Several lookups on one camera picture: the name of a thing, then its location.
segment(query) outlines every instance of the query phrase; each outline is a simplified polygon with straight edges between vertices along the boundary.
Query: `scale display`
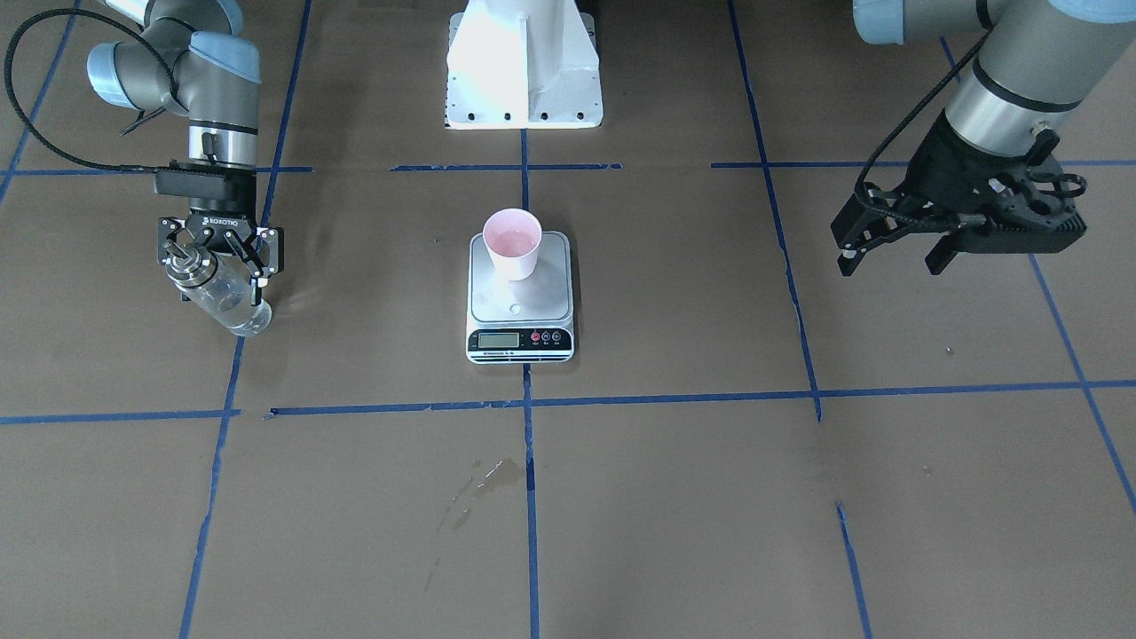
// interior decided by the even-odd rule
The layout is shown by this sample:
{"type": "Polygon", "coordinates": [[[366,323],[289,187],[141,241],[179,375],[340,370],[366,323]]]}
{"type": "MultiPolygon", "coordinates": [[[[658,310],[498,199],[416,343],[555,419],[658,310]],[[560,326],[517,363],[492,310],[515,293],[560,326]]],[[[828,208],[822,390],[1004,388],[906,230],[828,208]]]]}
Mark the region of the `scale display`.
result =
{"type": "Polygon", "coordinates": [[[469,242],[466,357],[475,364],[566,362],[576,352],[571,249],[545,231],[533,274],[519,282],[493,268],[481,234],[469,242]]]}

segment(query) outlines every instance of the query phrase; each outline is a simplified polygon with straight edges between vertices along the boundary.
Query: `scale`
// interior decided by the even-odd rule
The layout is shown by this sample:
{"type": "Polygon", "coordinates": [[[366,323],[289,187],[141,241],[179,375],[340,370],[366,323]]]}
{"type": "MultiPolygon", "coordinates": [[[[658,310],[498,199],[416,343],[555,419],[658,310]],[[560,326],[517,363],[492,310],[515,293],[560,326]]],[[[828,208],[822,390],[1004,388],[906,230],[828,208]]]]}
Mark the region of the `scale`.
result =
{"type": "Polygon", "coordinates": [[[545,231],[533,274],[510,282],[493,268],[482,233],[474,235],[466,302],[474,364],[567,362],[576,352],[568,238],[545,231]]]}

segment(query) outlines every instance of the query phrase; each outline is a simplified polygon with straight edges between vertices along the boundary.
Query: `looped black cable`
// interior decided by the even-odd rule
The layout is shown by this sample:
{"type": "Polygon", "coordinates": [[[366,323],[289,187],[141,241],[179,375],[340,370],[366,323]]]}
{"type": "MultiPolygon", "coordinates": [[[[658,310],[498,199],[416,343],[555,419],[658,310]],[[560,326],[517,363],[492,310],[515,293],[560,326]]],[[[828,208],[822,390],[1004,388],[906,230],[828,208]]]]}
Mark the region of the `looped black cable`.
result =
{"type": "Polygon", "coordinates": [[[983,48],[983,43],[986,42],[986,39],[988,36],[989,32],[983,34],[983,36],[978,40],[978,42],[976,42],[975,45],[971,47],[969,51],[967,51],[967,55],[962,56],[962,58],[960,58],[959,61],[955,63],[953,67],[951,67],[951,70],[945,76],[943,76],[943,80],[941,80],[938,84],[936,84],[935,88],[932,89],[930,92],[927,93],[927,96],[925,96],[924,99],[920,100],[918,105],[916,105],[916,108],[912,109],[911,113],[909,113],[908,116],[903,118],[903,122],[901,122],[899,126],[893,128],[892,132],[887,135],[887,138],[884,138],[884,141],[880,142],[878,147],[876,147],[876,150],[872,151],[870,156],[868,156],[868,161],[864,163],[863,168],[860,171],[860,176],[857,177],[855,185],[852,188],[852,194],[855,197],[857,204],[859,204],[864,209],[879,215],[880,217],[891,217],[897,222],[902,222],[908,225],[919,225],[926,222],[924,219],[918,219],[914,217],[909,217],[907,215],[901,215],[889,208],[884,208],[872,204],[871,198],[868,196],[868,189],[864,186],[864,182],[868,179],[868,172],[871,171],[871,167],[876,165],[876,160],[879,159],[879,156],[884,153],[887,147],[889,147],[892,142],[894,142],[895,139],[900,136],[900,133],[903,133],[903,130],[907,128],[908,125],[911,124],[911,122],[914,121],[914,118],[918,117],[919,114],[922,113],[925,108],[927,108],[927,105],[929,105],[932,100],[934,100],[935,97],[938,96],[943,91],[943,89],[945,89],[946,85],[950,84],[951,81],[954,80],[959,75],[959,73],[962,72],[963,67],[966,67],[967,64],[970,63],[970,60],[978,55],[978,50],[983,48]]]}
{"type": "Polygon", "coordinates": [[[1043,196],[1053,196],[1054,198],[1061,199],[1075,199],[1084,196],[1088,191],[1088,180],[1076,173],[1062,173],[1060,175],[1053,175],[1052,173],[1034,175],[1033,173],[1026,174],[1030,182],[1037,184],[1044,184],[1049,182],[1053,184],[1052,191],[1039,191],[1043,196]],[[1075,189],[1067,189],[1066,184],[1074,183],[1077,186],[1075,189]]]}
{"type": "Polygon", "coordinates": [[[115,172],[126,172],[126,173],[152,173],[154,171],[161,169],[162,167],[158,166],[142,166],[135,164],[130,164],[130,165],[100,164],[97,161],[85,160],[83,158],[75,157],[68,153],[67,151],[60,149],[59,147],[56,147],[51,142],[49,142],[48,139],[44,138],[42,133],[40,133],[40,131],[35,127],[35,125],[32,124],[32,121],[31,118],[27,117],[27,114],[24,113],[23,107],[19,106],[19,100],[16,99],[16,89],[12,85],[11,81],[11,67],[12,67],[12,61],[16,58],[16,49],[19,47],[20,39],[24,38],[24,34],[30,28],[32,28],[33,26],[45,19],[55,18],[58,16],[81,16],[85,18],[91,18],[101,22],[103,24],[108,24],[117,28],[118,31],[125,33],[130,38],[132,38],[134,41],[141,44],[151,56],[153,56],[154,59],[158,60],[158,64],[161,65],[161,69],[166,73],[166,77],[169,80],[169,94],[174,98],[175,101],[177,100],[177,80],[174,77],[174,69],[172,69],[169,65],[166,63],[165,58],[162,58],[161,55],[158,53],[158,50],[154,49],[149,42],[147,42],[145,39],[143,39],[141,35],[134,33],[122,23],[112,20],[107,16],[103,16],[102,14],[95,14],[93,11],[86,11],[83,9],[52,9],[50,11],[43,11],[42,14],[36,14],[24,20],[24,24],[19,25],[19,27],[12,34],[11,40],[8,42],[8,51],[3,58],[5,89],[8,92],[8,101],[11,102],[11,108],[16,110],[16,115],[19,117],[20,122],[24,123],[24,126],[27,127],[27,131],[33,136],[35,136],[35,139],[39,140],[40,143],[47,147],[53,153],[67,159],[68,161],[73,161],[80,166],[85,166],[89,168],[98,168],[101,171],[115,171],[115,172]]]}

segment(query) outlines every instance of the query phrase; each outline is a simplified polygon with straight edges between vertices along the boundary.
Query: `scale platform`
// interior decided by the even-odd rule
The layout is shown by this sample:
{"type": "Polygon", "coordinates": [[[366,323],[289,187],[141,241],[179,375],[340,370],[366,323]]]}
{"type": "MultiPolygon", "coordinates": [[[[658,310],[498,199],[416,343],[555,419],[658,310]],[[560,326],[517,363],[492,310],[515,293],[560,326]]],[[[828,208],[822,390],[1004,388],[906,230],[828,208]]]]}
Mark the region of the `scale platform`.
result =
{"type": "Polygon", "coordinates": [[[466,357],[474,364],[567,362],[576,352],[571,249],[545,231],[536,269],[519,282],[498,274],[481,233],[469,241],[466,357]]]}

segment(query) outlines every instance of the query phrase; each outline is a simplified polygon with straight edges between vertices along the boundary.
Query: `scale control panel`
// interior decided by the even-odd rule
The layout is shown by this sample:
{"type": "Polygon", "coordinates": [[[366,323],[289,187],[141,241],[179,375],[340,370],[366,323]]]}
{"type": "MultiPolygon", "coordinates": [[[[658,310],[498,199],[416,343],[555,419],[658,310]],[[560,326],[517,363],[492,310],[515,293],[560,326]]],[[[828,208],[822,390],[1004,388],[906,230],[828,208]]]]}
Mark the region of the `scale control panel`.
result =
{"type": "Polygon", "coordinates": [[[563,362],[573,337],[563,327],[484,329],[469,334],[469,358],[477,363],[563,362]]]}

